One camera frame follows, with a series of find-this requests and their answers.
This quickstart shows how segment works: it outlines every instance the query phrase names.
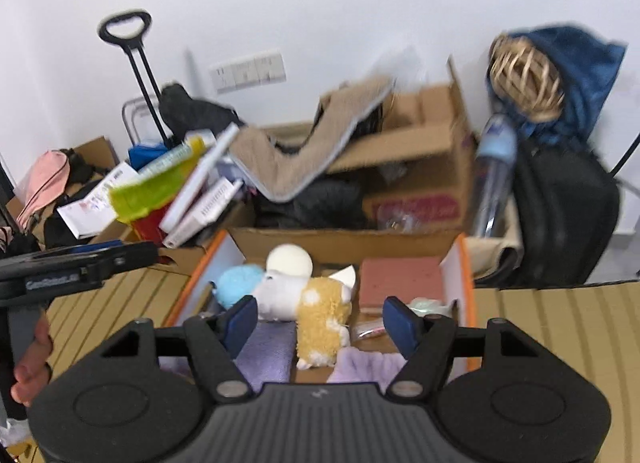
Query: orange-edged box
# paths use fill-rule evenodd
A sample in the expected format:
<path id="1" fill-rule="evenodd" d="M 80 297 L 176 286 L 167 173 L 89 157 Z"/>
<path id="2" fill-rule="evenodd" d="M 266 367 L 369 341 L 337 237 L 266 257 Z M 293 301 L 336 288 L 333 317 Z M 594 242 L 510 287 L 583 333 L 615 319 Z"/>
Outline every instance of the orange-edged box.
<path id="1" fill-rule="evenodd" d="M 245 219 L 250 219 L 246 208 Z M 464 237 L 455 231 L 412 236 L 390 234 L 375 230 L 359 232 L 348 230 L 258 230 L 229 226 L 212 242 L 206 255 L 185 287 L 167 324 L 179 324 L 199 311 L 198 303 L 205 302 L 216 279 L 232 266 L 243 263 L 264 265 L 267 255 L 278 245 L 293 243 L 305 249 L 314 262 L 314 274 L 326 274 L 348 265 L 359 265 L 372 257 L 427 257 L 440 259 L 446 303 L 458 302 L 458 321 L 461 326 L 476 325 L 476 303 L 473 279 Z M 360 312 L 358 292 L 354 292 L 351 325 L 379 318 Z M 364 351 L 395 352 L 396 348 L 386 335 L 353 343 Z M 460 374 L 467 366 L 460 360 L 453 372 Z M 306 371 L 293 369 L 292 381 L 306 383 L 325 382 L 331 367 L 318 367 Z"/>

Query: white book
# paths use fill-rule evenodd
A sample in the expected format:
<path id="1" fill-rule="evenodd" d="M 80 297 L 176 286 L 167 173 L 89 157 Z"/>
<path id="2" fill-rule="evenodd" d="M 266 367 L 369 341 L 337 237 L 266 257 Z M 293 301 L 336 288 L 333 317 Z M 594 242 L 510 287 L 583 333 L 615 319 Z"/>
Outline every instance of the white book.
<path id="1" fill-rule="evenodd" d="M 167 248 L 178 248 L 182 243 L 191 239 L 208 224 L 214 223 L 225 210 L 231 199 L 242 186 L 240 180 L 231 183 L 227 178 L 220 178 L 187 212 L 163 244 Z"/>
<path id="2" fill-rule="evenodd" d="M 215 146 L 205 154 L 198 163 L 198 166 L 189 176 L 187 183 L 180 189 L 180 193 L 171 203 L 164 218 L 160 222 L 160 229 L 167 234 L 170 233 L 180 222 L 182 217 L 196 199 L 202 186 L 207 180 L 209 172 L 215 167 L 216 162 L 225 154 L 229 145 L 238 134 L 238 126 L 230 123 L 229 126 L 218 136 Z"/>
<path id="3" fill-rule="evenodd" d="M 138 173 L 125 162 L 116 166 L 84 199 L 58 208 L 76 239 L 86 239 L 101 233 L 116 218 L 109 200 L 109 189 L 138 178 Z"/>

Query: wooden floor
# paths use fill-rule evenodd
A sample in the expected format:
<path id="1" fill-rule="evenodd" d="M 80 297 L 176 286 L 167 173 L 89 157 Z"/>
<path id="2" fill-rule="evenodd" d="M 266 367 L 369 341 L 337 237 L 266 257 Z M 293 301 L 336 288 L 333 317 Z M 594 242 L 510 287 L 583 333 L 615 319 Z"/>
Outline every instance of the wooden floor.
<path id="1" fill-rule="evenodd" d="M 508 318 L 607 396 L 600 463 L 640 463 L 640 283 L 576 289 L 477 289 L 478 325 Z"/>
<path id="2" fill-rule="evenodd" d="M 187 276 L 153 269 L 119 275 L 104 288 L 57 299 L 48 316 L 54 375 L 130 320 L 162 324 Z M 508 318 L 594 382 L 609 399 L 612 425 L 600 463 L 640 463 L 640 283 L 577 289 L 477 289 L 478 325 Z M 21 463 L 42 463 L 31 447 Z"/>
<path id="3" fill-rule="evenodd" d="M 159 269 L 137 269 L 113 277 L 102 289 L 54 300 L 47 311 L 54 338 L 49 359 L 54 378 L 133 319 L 149 317 L 156 327 L 161 326 L 188 278 Z M 44 463 L 44 459 L 31 445 L 20 463 Z"/>

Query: white plush ball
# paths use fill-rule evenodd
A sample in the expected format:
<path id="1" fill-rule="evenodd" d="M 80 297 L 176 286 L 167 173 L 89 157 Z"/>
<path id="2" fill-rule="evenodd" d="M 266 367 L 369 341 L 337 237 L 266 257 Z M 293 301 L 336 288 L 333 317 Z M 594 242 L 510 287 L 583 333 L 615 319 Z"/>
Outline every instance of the white plush ball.
<path id="1" fill-rule="evenodd" d="M 314 264 L 311 256 L 298 245 L 280 245 L 267 257 L 267 270 L 272 269 L 294 277 L 311 277 Z"/>

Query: purple towel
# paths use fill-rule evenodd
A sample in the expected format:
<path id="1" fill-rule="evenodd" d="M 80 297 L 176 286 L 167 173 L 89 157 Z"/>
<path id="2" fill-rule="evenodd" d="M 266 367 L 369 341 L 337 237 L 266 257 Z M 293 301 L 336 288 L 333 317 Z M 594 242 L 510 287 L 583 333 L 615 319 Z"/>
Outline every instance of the purple towel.
<path id="1" fill-rule="evenodd" d="M 405 363 L 400 353 L 383 355 L 342 348 L 326 383 L 376 382 L 384 393 Z"/>
<path id="2" fill-rule="evenodd" d="M 258 322 L 236 366 L 257 393 L 263 383 L 289 382 L 295 349 L 295 322 Z"/>

